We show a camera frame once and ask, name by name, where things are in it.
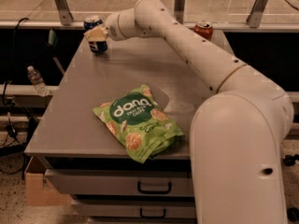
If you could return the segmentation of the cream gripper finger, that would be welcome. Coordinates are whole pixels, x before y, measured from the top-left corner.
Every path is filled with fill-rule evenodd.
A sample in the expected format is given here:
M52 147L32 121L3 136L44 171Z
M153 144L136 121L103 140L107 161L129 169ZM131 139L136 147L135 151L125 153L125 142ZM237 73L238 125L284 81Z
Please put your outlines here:
M86 40L88 42L93 42L95 40L95 38L93 37L92 31L88 30L84 33L84 37L86 38Z

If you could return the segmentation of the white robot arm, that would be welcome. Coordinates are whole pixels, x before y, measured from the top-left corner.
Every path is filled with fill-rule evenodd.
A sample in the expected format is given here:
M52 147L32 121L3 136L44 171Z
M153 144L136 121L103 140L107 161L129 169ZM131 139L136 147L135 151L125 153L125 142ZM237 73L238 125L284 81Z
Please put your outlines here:
M287 92L180 24L160 0L138 0L85 35L160 37L211 89L190 130L199 224L288 224L280 158L293 120Z

